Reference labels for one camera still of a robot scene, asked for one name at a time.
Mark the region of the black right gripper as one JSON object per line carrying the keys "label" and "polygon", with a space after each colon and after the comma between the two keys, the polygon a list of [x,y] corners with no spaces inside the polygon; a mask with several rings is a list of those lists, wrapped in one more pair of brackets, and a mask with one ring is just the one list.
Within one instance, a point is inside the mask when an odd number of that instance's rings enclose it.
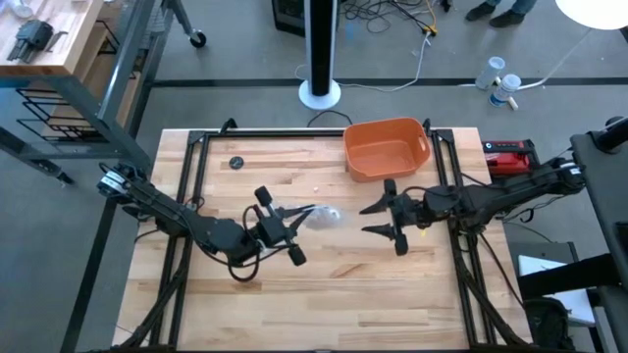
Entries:
{"label": "black right gripper", "polygon": [[359,214],[377,214],[388,210],[391,214],[391,222],[384,225],[366,226],[361,230],[391,239],[395,254],[397,256],[406,255],[408,252],[408,241],[402,229],[419,225],[421,208],[422,204],[420,201],[413,200],[406,193],[397,193],[396,183],[393,179],[385,179],[384,197],[362,209]]}

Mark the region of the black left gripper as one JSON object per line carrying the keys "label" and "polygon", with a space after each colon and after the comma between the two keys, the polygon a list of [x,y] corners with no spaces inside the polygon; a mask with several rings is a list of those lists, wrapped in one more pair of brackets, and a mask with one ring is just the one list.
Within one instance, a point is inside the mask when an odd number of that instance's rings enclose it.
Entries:
{"label": "black left gripper", "polygon": [[266,249],[286,249],[292,263],[296,267],[305,264],[305,254],[293,239],[297,236],[298,228],[308,218],[310,215],[309,211],[312,211],[315,205],[275,208],[273,206],[273,198],[265,186],[257,188],[254,191],[254,195],[259,205],[268,212],[268,215],[265,216],[257,206],[254,207],[254,212],[258,217],[254,232],[257,236],[257,242],[263,245],[257,254],[256,262],[259,263],[263,260],[261,254]]}

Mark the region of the clear plastic bag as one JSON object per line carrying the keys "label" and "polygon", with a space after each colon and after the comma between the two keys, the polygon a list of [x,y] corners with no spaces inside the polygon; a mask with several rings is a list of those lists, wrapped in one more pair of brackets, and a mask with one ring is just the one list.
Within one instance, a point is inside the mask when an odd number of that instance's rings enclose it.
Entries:
{"label": "clear plastic bag", "polygon": [[315,205],[305,209],[308,216],[303,225],[314,230],[338,227],[342,222],[340,210],[328,205]]}

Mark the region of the orange plastic basket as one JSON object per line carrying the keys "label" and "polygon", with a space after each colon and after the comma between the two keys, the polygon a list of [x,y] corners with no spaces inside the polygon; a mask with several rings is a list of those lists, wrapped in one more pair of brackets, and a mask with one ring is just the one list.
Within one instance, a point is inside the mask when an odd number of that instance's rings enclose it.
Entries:
{"label": "orange plastic basket", "polygon": [[347,170],[356,182],[411,176],[431,156],[426,132],[412,118],[355,124],[342,139]]}

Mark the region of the red black tool case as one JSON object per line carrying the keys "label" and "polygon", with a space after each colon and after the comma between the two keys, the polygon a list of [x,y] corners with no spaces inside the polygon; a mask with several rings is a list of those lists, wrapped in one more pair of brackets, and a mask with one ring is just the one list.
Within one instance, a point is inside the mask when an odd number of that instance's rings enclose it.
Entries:
{"label": "red black tool case", "polygon": [[534,143],[518,141],[483,141],[485,160],[492,179],[531,172],[540,165]]}

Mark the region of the black white tower fan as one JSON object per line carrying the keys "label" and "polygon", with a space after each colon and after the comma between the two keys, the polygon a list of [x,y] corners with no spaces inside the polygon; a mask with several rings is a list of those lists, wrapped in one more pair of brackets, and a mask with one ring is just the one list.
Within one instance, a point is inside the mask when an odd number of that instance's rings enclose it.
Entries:
{"label": "black white tower fan", "polygon": [[334,80],[338,0],[304,0],[304,22],[307,74],[298,97],[311,110],[329,110],[341,97]]}

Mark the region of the white canister with blue label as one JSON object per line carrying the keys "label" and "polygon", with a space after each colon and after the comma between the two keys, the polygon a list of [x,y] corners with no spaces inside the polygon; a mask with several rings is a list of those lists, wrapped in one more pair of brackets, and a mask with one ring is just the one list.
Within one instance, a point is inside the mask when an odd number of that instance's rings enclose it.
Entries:
{"label": "white canister with blue label", "polygon": [[489,103],[495,107],[509,106],[512,110],[517,110],[518,105],[513,98],[513,94],[521,85],[521,78],[515,74],[508,74],[503,78],[496,78],[497,88],[489,97]]}

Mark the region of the plain white canister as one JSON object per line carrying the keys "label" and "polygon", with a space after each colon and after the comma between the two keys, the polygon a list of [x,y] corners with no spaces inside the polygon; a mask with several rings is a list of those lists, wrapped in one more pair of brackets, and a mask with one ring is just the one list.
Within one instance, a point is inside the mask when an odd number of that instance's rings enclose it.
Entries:
{"label": "plain white canister", "polygon": [[475,79],[475,86],[482,90],[489,89],[496,81],[500,72],[505,68],[502,57],[493,56],[488,59],[486,65]]}

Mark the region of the black box on floor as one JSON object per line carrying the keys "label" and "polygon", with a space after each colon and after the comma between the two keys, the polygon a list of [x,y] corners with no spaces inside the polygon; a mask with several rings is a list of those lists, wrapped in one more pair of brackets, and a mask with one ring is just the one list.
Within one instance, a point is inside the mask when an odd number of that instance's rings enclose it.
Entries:
{"label": "black box on floor", "polygon": [[275,28],[305,36],[304,0],[271,0]]}

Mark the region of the dark grey side table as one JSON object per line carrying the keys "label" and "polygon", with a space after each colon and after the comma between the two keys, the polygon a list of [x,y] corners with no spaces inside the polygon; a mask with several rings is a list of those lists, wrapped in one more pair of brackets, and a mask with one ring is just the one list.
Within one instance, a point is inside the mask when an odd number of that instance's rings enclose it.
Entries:
{"label": "dark grey side table", "polygon": [[570,138],[608,252],[581,262],[600,297],[619,353],[628,353],[628,117]]}

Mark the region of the person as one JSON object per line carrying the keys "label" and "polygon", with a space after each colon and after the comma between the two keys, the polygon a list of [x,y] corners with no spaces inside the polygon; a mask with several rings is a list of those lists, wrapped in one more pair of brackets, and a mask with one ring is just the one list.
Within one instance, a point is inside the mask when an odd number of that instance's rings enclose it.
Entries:
{"label": "person", "polygon": [[[491,15],[502,0],[484,0],[465,15],[467,22],[476,22]],[[538,0],[514,0],[509,10],[489,20],[489,25],[494,28],[504,28],[512,25],[520,25],[536,6]]]}

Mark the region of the wooden workbench top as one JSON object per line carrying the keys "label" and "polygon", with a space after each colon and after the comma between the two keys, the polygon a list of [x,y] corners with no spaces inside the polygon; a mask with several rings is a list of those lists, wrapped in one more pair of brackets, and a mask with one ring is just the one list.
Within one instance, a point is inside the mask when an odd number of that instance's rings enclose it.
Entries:
{"label": "wooden workbench top", "polygon": [[54,32],[65,32],[50,52],[38,52],[29,63],[7,60],[19,28],[26,22],[14,13],[11,3],[13,0],[7,0],[0,5],[0,76],[71,75],[104,0],[24,0],[33,10],[34,20],[49,23]]}

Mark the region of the black tool set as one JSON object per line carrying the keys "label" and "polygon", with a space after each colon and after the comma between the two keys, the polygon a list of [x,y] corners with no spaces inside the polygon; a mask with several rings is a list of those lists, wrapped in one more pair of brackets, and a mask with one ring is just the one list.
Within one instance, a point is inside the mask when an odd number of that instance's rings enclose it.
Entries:
{"label": "black tool set", "polygon": [[40,20],[27,21],[19,28],[7,60],[29,64],[46,47],[52,35],[53,27],[49,23]]}

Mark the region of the black aluminium table frame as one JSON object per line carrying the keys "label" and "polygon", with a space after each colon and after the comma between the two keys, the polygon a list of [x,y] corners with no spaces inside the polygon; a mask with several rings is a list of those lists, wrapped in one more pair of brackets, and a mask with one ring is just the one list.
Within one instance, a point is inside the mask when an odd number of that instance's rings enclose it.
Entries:
{"label": "black aluminium table frame", "polygon": [[[243,158],[240,170],[229,167],[233,156]],[[157,343],[182,351],[462,350],[471,339],[498,339],[478,303],[460,293],[446,223],[425,229],[425,237],[408,227],[404,256],[361,230],[390,217],[359,214],[383,186],[352,180],[338,128],[234,129],[206,139],[167,129],[152,180],[171,196],[199,195],[203,216],[253,220],[259,186],[279,206],[322,204],[342,214],[338,227],[299,229],[306,256],[299,267],[281,252],[258,272],[229,273],[189,250],[183,296],[167,304]]]}

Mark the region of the grey steel bench frame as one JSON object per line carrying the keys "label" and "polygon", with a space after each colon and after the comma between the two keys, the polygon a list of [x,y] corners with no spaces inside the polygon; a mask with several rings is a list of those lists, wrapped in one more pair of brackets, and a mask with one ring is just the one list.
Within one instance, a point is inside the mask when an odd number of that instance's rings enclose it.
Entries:
{"label": "grey steel bench frame", "polygon": [[[122,29],[120,46],[102,99],[96,99],[79,82],[75,71],[64,76],[0,76],[0,89],[15,90],[26,88],[34,81],[45,82],[77,109],[102,134],[105,142],[47,142],[28,129],[36,138],[26,141],[3,126],[2,121],[8,114],[0,104],[1,151],[63,184],[72,180],[58,166],[60,160],[121,159],[145,171],[151,170],[151,159],[137,144],[136,134],[170,24],[179,22],[188,40],[190,34],[199,29],[190,23],[182,0],[126,1],[131,4],[131,10],[123,15],[119,24]],[[33,10],[24,0],[13,0],[11,6],[18,17],[26,22],[33,20]],[[54,32],[53,29],[42,51],[50,52],[63,34],[64,31]]]}

